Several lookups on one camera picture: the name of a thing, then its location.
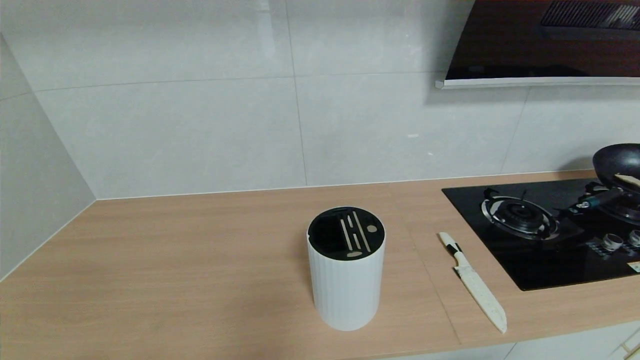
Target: white knife block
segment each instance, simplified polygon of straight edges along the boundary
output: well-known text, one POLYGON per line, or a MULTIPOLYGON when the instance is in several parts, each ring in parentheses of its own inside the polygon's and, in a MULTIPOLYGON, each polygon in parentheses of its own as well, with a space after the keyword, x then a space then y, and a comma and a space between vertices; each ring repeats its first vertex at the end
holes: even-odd
POLYGON ((314 303, 330 327, 353 331, 373 319, 380 303, 385 244, 384 226, 363 209, 329 209, 309 225, 314 303))

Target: backsplash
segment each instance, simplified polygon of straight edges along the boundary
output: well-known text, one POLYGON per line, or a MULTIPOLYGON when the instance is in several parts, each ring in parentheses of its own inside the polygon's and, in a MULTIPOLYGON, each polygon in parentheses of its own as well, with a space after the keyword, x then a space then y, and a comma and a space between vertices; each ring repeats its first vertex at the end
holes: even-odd
POLYGON ((640 88, 437 90, 469 0, 4 0, 98 199, 589 168, 640 88))
POLYGON ((0 35, 0 280, 95 197, 0 35))

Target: white cabinet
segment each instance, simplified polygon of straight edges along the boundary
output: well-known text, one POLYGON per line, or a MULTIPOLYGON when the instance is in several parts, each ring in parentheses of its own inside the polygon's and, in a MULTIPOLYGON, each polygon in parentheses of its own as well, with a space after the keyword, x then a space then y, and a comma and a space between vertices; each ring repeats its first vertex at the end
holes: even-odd
POLYGON ((624 323, 553 338, 521 341, 513 347, 506 360, 618 360, 615 356, 621 354, 621 344, 639 326, 640 322, 624 323))
POLYGON ((640 360, 640 329, 626 338, 607 360, 640 360))
POLYGON ((394 357, 387 360, 503 360, 513 345, 513 343, 509 343, 490 347, 466 348, 437 354, 394 357))

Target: gas stove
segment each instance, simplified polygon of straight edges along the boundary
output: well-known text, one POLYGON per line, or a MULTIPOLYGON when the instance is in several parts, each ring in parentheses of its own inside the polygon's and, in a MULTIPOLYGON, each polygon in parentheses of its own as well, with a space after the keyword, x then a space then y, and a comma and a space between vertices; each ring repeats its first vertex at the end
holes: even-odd
POLYGON ((606 190, 578 179, 442 191, 516 285, 535 290, 640 273, 640 204, 567 210, 606 190))

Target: white knife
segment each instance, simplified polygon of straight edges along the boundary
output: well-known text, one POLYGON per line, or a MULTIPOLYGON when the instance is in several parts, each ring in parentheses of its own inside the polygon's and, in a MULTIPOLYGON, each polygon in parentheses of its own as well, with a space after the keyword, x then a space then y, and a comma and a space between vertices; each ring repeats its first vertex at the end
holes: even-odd
POLYGON ((460 246, 447 233, 438 233, 440 240, 447 247, 447 250, 456 258, 458 266, 454 267, 458 276, 467 287, 467 290, 474 297, 480 308, 487 315, 489 320, 498 328, 501 333, 507 331, 507 314, 504 312, 498 300, 493 296, 491 290, 486 287, 480 275, 471 267, 467 258, 462 253, 460 246))

